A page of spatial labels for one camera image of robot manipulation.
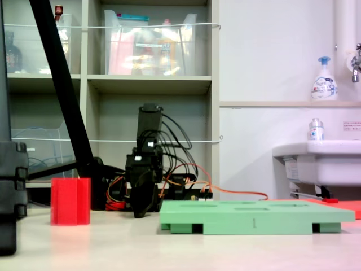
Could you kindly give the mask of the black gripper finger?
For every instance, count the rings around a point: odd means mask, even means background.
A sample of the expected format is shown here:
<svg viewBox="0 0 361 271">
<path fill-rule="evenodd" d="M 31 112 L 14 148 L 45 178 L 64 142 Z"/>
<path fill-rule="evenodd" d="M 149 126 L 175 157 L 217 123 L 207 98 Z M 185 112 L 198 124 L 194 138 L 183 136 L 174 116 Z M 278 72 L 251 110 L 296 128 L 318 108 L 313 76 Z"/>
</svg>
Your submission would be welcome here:
<svg viewBox="0 0 361 271">
<path fill-rule="evenodd" d="M 159 211 L 159 196 L 158 187 L 156 183 L 150 183 L 148 185 L 148 207 L 147 212 L 158 212 Z"/>
<path fill-rule="evenodd" d="M 143 218 L 154 202 L 154 171 L 136 172 L 131 180 L 131 207 L 135 218 Z"/>
</svg>

